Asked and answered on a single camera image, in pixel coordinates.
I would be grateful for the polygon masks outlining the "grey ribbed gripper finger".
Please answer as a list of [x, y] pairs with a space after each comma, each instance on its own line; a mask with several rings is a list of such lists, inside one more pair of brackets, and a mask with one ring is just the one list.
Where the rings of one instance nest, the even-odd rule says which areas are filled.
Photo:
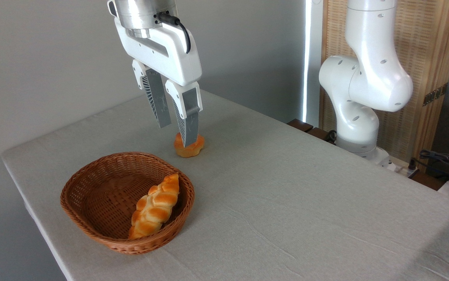
[[160, 73], [144, 65], [137, 59], [132, 61], [132, 70], [135, 74], [138, 87], [146, 93], [159, 127], [164, 128], [170, 125], [169, 107]]
[[173, 100], [183, 146], [187, 147], [195, 143], [198, 137], [198, 113], [203, 110], [200, 86], [198, 82], [193, 82], [182, 87], [167, 80], [165, 87]]

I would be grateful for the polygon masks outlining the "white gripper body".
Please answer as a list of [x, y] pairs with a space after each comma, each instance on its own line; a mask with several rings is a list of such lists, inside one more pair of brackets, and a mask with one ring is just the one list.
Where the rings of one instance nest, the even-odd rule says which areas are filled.
[[123, 48], [133, 59], [182, 87], [201, 78], [201, 62], [190, 32], [191, 50], [186, 53], [185, 34], [180, 27], [162, 23], [149, 30], [149, 38], [138, 38], [124, 28], [118, 18], [114, 18], [114, 23]]

